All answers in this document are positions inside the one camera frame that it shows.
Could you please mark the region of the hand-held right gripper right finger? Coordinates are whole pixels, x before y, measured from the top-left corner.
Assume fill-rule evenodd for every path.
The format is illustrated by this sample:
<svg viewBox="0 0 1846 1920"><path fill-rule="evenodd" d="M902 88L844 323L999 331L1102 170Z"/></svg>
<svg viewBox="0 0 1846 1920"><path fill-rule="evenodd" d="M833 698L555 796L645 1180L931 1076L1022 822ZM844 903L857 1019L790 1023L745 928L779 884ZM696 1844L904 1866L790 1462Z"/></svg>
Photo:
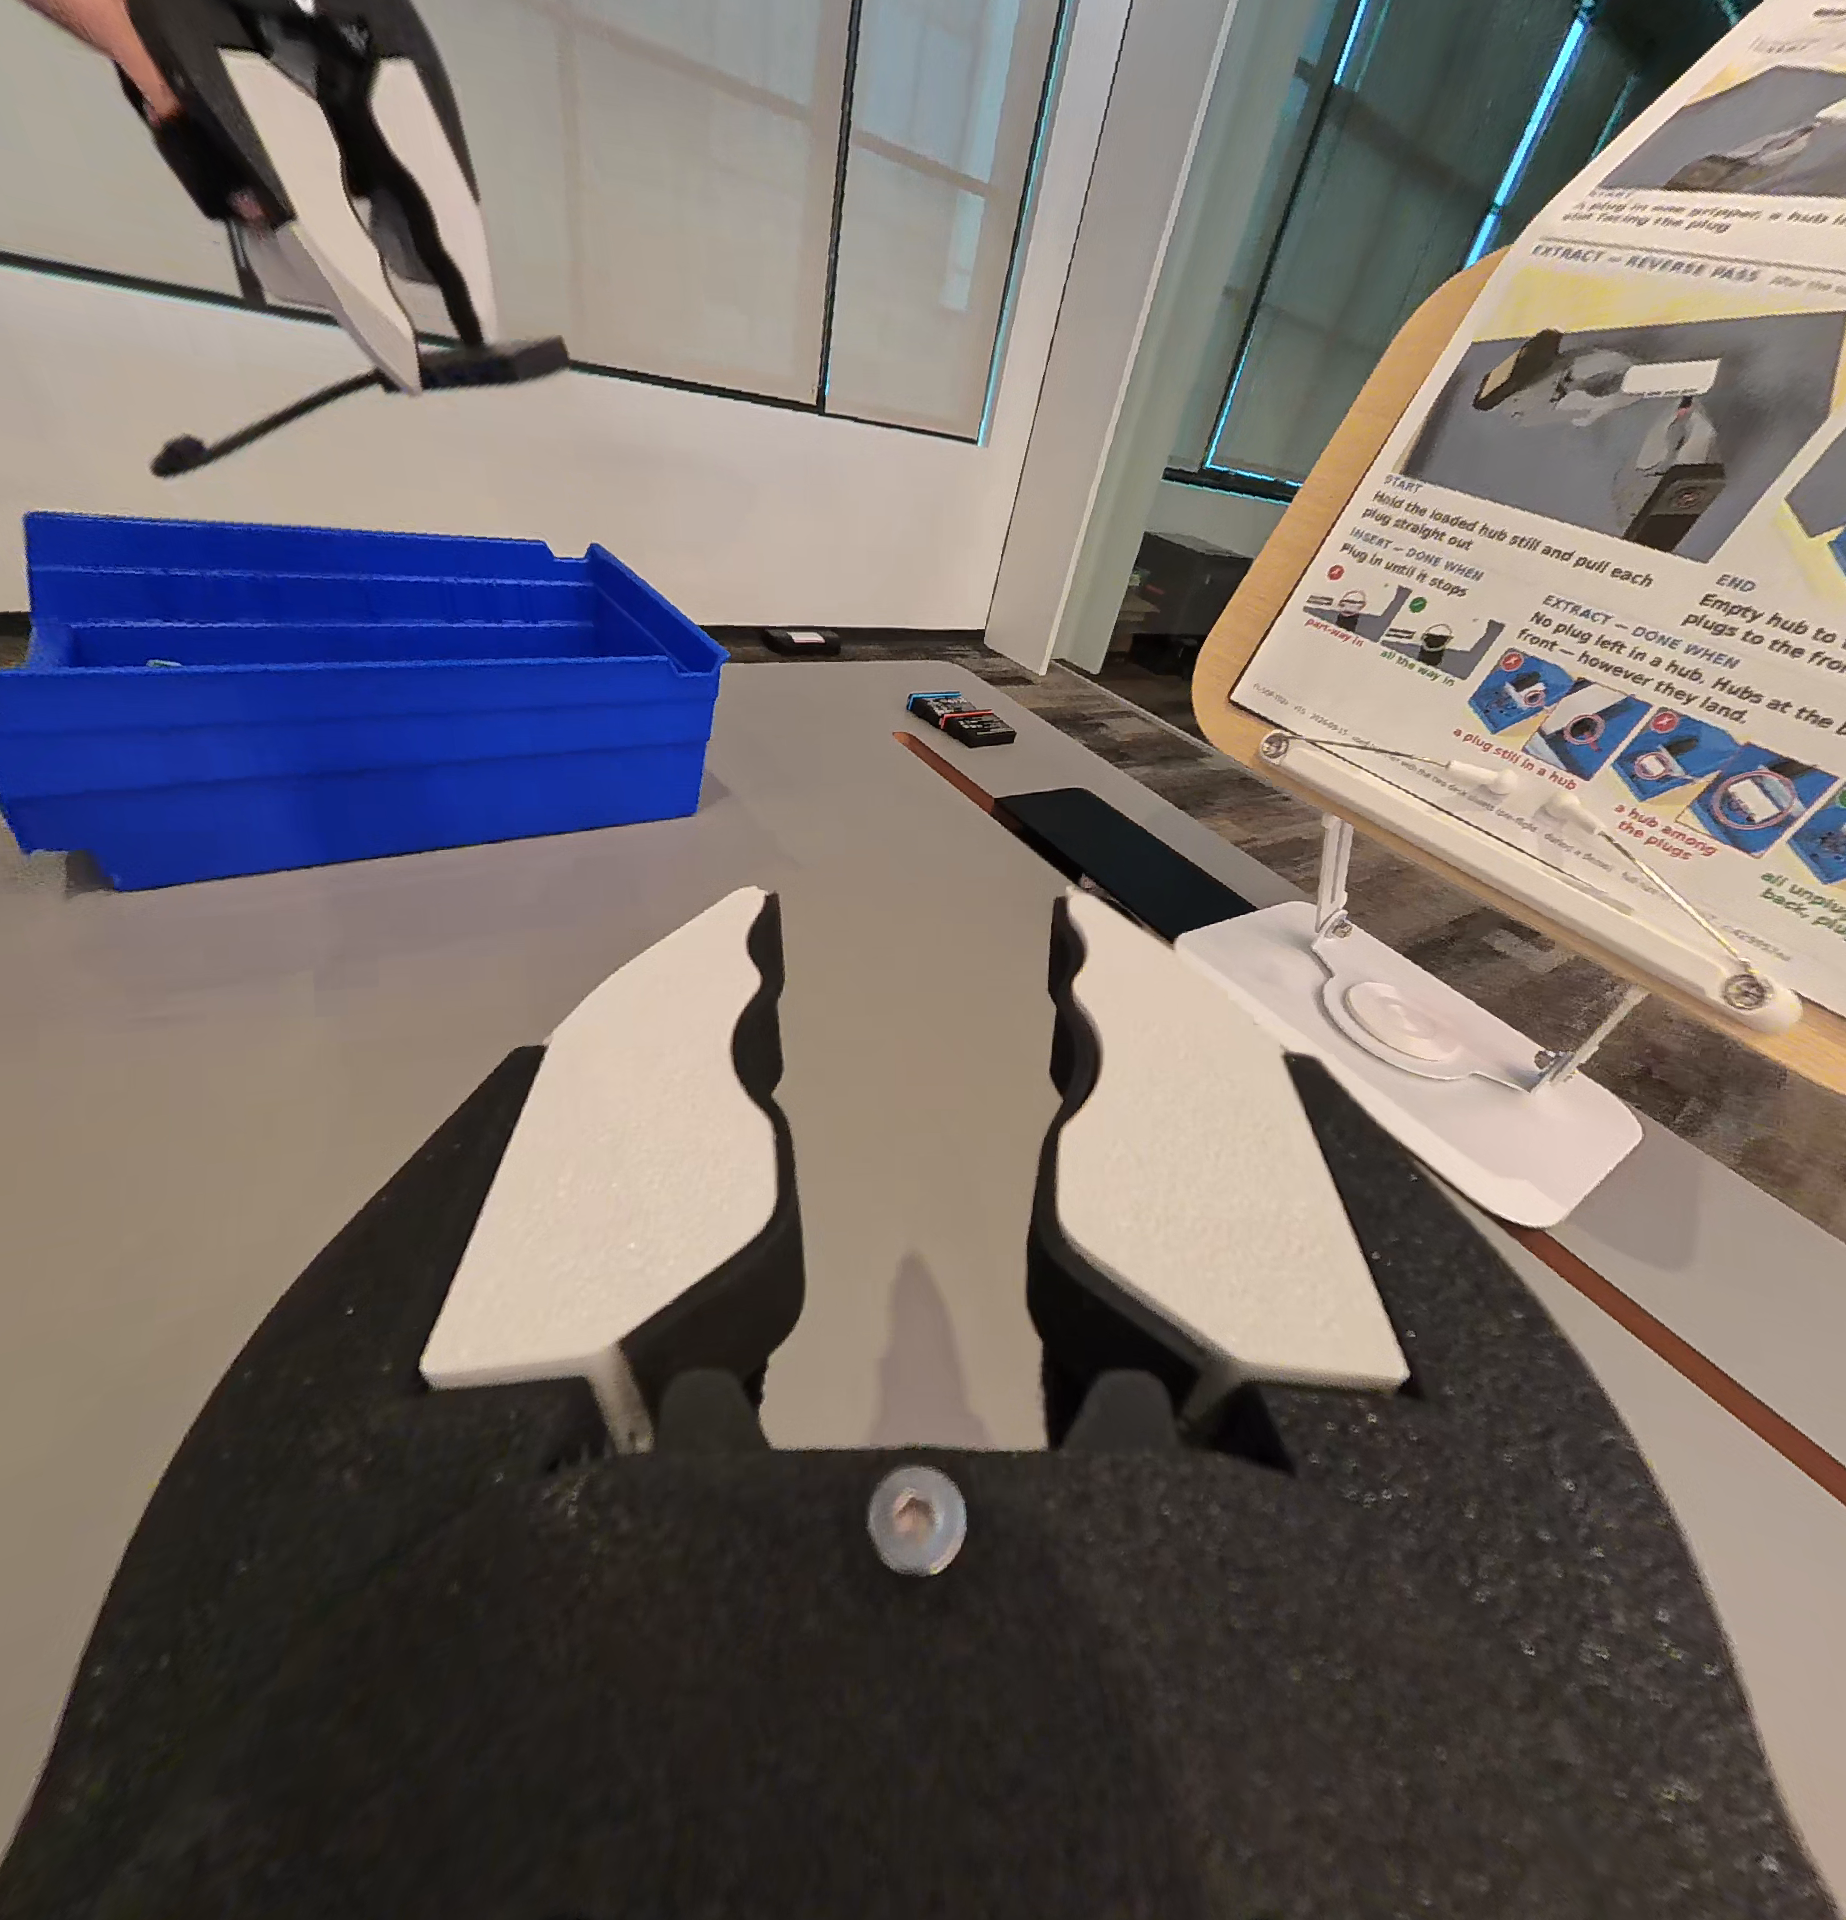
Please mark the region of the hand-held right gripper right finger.
<svg viewBox="0 0 1846 1920"><path fill-rule="evenodd" d="M1293 1060L1172 945L1094 895L1056 900L1056 1111L1027 1235L1049 1424L1113 1374L1173 1424L1267 1420L1271 1396L1388 1411L1402 1331Z"/></svg>

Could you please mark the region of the wooden document stand white base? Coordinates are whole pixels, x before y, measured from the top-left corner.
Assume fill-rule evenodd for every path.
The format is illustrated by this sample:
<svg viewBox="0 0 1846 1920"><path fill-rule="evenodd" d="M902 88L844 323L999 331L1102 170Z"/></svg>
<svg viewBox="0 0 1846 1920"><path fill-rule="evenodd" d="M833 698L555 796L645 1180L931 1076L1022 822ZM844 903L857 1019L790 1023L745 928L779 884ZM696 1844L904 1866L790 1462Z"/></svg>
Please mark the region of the wooden document stand white base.
<svg viewBox="0 0 1846 1920"><path fill-rule="evenodd" d="M1296 782L1267 747L1278 737L1271 726L1230 701L1235 680L1301 588L1329 527L1412 408L1425 375L1503 262L1507 254L1462 273L1402 331L1201 648L1201 729L1218 753L1322 809L1322 877L1313 908L1274 908L1260 928L1247 932L1235 920L1184 936L1181 946L1278 1039L1313 1055L1369 1115L1466 1197L1515 1225L1552 1226L1640 1143L1640 1124L1615 1095L1587 1082L1586 1064L1647 997L1661 997L1722 1037L1842 1095L1846 1022L1810 1003L1793 1003L1784 1028L1727 1019L1673 978L1644 974L1572 925L1469 878L1383 820ZM1508 1015L1487 1014L1363 925L1350 904L1357 841L1404 851L1434 878L1587 958L1619 981L1615 1007L1572 1043L1535 1044Z"/></svg>

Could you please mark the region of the blue plastic bin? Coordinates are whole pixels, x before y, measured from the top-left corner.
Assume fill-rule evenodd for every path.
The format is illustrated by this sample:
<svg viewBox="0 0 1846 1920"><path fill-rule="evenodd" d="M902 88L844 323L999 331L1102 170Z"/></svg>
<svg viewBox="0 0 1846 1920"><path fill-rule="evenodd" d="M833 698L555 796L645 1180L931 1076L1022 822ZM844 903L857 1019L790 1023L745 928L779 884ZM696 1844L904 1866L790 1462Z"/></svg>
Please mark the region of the blue plastic bin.
<svg viewBox="0 0 1846 1920"><path fill-rule="evenodd" d="M688 817L728 652L605 546L26 515L0 817L119 892Z"/></svg>

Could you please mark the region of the black phone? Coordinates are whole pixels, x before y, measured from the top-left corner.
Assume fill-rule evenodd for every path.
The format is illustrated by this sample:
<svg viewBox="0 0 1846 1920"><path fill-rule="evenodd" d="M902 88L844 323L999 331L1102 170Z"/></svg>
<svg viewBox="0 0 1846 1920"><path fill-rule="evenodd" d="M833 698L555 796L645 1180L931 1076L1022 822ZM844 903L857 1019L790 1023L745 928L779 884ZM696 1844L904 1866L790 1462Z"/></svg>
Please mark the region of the black phone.
<svg viewBox="0 0 1846 1920"><path fill-rule="evenodd" d="M995 800L999 822L1068 884L1101 895L1165 945L1255 912L1254 903L1084 786Z"/></svg>

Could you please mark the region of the printed instruction sheet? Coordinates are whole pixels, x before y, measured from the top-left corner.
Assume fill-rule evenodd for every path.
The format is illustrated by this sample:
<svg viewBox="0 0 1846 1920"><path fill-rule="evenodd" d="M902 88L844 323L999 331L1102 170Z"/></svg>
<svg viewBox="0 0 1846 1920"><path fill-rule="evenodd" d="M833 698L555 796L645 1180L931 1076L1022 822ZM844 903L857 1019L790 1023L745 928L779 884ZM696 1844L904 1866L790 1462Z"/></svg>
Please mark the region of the printed instruction sheet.
<svg viewBox="0 0 1846 1920"><path fill-rule="evenodd" d="M1727 1019L1846 1022L1846 6L1763 6L1533 222L1230 701Z"/></svg>

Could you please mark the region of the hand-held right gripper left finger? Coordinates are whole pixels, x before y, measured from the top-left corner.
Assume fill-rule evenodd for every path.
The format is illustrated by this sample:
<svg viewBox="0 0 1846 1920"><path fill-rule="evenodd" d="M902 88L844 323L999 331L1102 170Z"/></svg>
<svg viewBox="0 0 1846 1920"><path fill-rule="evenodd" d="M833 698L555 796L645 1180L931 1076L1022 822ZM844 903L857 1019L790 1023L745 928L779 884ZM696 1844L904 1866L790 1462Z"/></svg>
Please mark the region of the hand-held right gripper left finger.
<svg viewBox="0 0 1846 1920"><path fill-rule="evenodd" d="M687 1404L759 1446L808 1301L779 895L740 887L605 977L543 1044L447 1304L432 1391L581 1383L618 1454Z"/></svg>

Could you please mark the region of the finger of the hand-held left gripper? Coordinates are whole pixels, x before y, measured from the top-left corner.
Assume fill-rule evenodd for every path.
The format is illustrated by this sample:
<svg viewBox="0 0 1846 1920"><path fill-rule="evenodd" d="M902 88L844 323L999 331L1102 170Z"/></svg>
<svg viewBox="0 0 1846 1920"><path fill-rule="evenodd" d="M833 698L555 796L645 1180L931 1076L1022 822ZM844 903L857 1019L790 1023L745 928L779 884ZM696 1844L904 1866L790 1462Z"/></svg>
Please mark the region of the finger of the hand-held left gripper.
<svg viewBox="0 0 1846 1920"><path fill-rule="evenodd" d="M469 348L498 335L480 187L451 81L432 62L381 58L361 96L364 205L399 294L419 323Z"/></svg>
<svg viewBox="0 0 1846 1920"><path fill-rule="evenodd" d="M221 50L221 67L291 212L271 226L271 257L287 262L298 288L319 299L395 394L419 394L409 313L357 215L319 97L264 52Z"/></svg>

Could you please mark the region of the dark glass window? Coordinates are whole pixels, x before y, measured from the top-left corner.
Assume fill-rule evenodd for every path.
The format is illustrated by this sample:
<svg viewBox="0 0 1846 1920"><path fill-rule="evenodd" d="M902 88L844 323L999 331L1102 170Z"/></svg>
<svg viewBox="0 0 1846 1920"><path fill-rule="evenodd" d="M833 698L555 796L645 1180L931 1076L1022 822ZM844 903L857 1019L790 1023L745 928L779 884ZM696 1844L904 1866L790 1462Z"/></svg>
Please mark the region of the dark glass window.
<svg viewBox="0 0 1846 1920"><path fill-rule="evenodd" d="M1750 10L1322 6L1169 477L1289 502L1416 304L1512 246Z"/></svg>

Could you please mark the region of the grey usb hub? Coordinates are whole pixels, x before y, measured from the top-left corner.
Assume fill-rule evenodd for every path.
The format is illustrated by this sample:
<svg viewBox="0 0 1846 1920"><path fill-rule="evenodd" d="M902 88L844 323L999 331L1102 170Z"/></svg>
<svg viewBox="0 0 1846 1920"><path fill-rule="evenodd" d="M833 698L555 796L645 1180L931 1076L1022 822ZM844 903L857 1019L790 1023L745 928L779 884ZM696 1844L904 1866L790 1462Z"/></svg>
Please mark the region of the grey usb hub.
<svg viewBox="0 0 1846 1920"><path fill-rule="evenodd" d="M216 443L203 443L196 435L173 439L151 460L153 477L179 477L213 466L237 451L257 447L286 427L294 427L312 414L326 411L341 400L364 394L388 394L393 398L431 395L431 394L472 394L488 389L533 385L558 373L571 373L572 361L563 338L539 338L527 344L492 344L492 345L457 345L431 348L419 356L419 385L415 394L399 389L385 373L360 373L339 381L318 394L310 394L275 414L237 427L232 435Z"/></svg>

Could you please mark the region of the person's left hand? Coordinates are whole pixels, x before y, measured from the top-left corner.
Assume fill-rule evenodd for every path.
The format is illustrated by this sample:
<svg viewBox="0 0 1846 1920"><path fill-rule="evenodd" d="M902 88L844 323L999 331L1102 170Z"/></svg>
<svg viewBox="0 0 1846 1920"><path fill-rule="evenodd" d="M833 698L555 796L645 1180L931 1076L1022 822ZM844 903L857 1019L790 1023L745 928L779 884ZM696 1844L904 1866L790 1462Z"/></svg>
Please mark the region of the person's left hand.
<svg viewBox="0 0 1846 1920"><path fill-rule="evenodd" d="M43 0L26 4L26 7L45 17L63 34L72 34L108 62L125 79L130 97L138 108L144 108L151 126L161 126L183 117L186 108L138 31L128 4Z"/></svg>

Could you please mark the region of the dark cabinet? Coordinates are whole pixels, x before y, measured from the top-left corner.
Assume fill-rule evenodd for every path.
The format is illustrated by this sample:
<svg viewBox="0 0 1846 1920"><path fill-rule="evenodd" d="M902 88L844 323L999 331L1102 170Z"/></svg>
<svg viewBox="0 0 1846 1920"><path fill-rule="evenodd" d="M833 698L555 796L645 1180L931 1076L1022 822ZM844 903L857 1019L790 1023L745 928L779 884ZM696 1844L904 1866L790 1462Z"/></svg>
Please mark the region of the dark cabinet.
<svg viewBox="0 0 1846 1920"><path fill-rule="evenodd" d="M1146 534L1115 621L1129 663L1154 676L1192 677L1201 647L1251 565L1196 535Z"/></svg>

